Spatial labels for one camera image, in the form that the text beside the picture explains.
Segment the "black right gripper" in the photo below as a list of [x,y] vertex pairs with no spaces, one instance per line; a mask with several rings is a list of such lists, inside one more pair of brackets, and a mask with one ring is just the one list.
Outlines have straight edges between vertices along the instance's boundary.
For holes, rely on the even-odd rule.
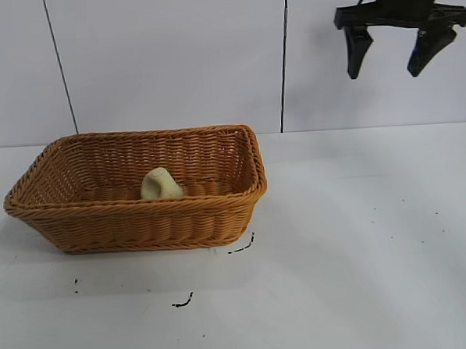
[[[445,5],[436,0],[375,0],[339,7],[334,16],[337,29],[343,29],[347,43],[347,73],[356,79],[361,64],[374,42],[366,26],[429,28],[453,24],[466,26],[466,8]],[[429,62],[457,37],[452,27],[419,30],[407,64],[408,72],[417,77]]]

